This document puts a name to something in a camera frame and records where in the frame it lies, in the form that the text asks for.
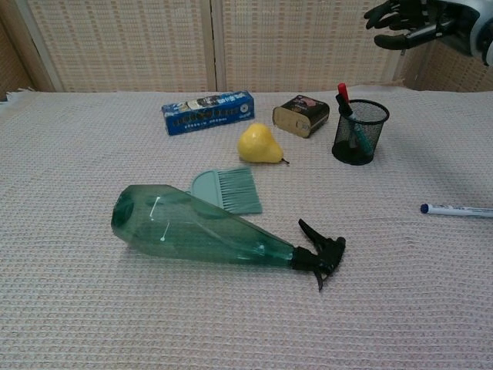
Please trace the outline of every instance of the wall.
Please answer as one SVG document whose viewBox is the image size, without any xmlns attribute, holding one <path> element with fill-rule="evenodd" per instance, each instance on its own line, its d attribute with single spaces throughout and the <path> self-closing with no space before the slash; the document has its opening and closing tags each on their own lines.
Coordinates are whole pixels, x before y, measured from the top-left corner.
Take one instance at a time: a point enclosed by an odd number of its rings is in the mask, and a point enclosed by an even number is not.
<svg viewBox="0 0 493 370">
<path fill-rule="evenodd" d="M 0 22 L 0 100 L 9 91 L 32 86 L 32 80 Z"/>
<path fill-rule="evenodd" d="M 1 0 L 15 52 L 0 62 L 29 82 L 2 81 L 68 92 L 493 87 L 493 69 L 439 42 L 404 56 L 378 48 L 363 14 L 381 1 Z"/>
<path fill-rule="evenodd" d="M 415 86 L 419 90 L 478 92 L 493 90 L 493 67 L 434 42 Z"/>
</svg>

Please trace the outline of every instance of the marker pen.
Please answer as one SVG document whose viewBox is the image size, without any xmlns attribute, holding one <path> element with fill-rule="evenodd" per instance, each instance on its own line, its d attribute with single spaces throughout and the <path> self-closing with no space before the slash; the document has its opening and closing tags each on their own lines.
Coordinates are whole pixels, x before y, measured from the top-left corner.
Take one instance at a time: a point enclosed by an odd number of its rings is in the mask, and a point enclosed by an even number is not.
<svg viewBox="0 0 493 370">
<path fill-rule="evenodd" d="M 359 119 L 354 114 L 353 110 L 351 109 L 351 107 L 349 106 L 349 104 L 347 104 L 346 100 L 344 99 L 344 97 L 341 94 L 337 94 L 336 95 L 336 100 L 339 103 L 339 113 L 342 116 L 345 116 L 345 117 L 347 117 L 349 119 L 352 119 L 354 121 L 359 121 Z M 364 135 L 364 131 L 361 128 L 361 125 L 359 125 L 357 123 L 352 123 L 352 124 L 354 124 L 354 125 L 353 125 L 353 127 L 351 127 L 351 129 L 352 129 L 351 130 L 351 133 L 354 131 L 354 134 L 356 135 L 357 141 L 359 141 L 360 147 L 363 150 L 363 152 L 367 156 L 373 155 L 373 147 L 372 147 L 372 145 L 370 145 L 370 143 L 368 142 L 367 137 Z M 350 140 L 350 147 L 351 148 L 357 146 L 357 143 L 354 143 L 353 146 L 351 145 L 351 137 L 350 137 L 349 140 Z"/>
<path fill-rule="evenodd" d="M 427 203 L 421 205 L 421 212 L 423 214 L 443 214 L 448 216 L 493 217 L 493 208 L 434 206 Z"/>
<path fill-rule="evenodd" d="M 337 91 L 342 95 L 344 100 L 346 100 L 346 103 L 349 104 L 349 95 L 347 94 L 346 84 L 341 82 L 339 85 L 337 85 Z"/>
</svg>

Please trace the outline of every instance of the pen holder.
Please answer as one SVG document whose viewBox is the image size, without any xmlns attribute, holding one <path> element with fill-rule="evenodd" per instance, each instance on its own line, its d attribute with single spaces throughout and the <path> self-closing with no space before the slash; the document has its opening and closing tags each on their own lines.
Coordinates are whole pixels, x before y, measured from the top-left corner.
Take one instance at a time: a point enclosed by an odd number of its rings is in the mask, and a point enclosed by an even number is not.
<svg viewBox="0 0 493 370">
<path fill-rule="evenodd" d="M 370 100 L 350 101 L 353 116 L 340 115 L 332 154 L 341 162 L 355 166 L 373 160 L 378 138 L 390 113 Z"/>
</svg>

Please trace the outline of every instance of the blue box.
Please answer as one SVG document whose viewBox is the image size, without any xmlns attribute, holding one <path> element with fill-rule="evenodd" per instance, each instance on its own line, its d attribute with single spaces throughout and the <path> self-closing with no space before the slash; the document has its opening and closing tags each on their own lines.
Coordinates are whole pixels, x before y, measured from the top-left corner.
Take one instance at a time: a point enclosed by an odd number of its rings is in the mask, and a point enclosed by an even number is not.
<svg viewBox="0 0 493 370">
<path fill-rule="evenodd" d="M 247 91 L 166 104 L 162 111 L 170 136 L 255 118 L 253 97 Z"/>
</svg>

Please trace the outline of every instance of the brush bristles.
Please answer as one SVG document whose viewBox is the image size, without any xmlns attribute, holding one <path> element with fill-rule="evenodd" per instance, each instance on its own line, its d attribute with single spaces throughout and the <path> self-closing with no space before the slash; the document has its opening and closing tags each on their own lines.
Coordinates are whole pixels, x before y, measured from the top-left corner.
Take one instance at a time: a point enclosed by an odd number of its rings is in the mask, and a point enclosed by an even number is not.
<svg viewBox="0 0 493 370">
<path fill-rule="evenodd" d="M 224 210 L 232 214 L 262 213 L 262 205 L 249 167 L 217 171 L 217 176 Z"/>
</svg>

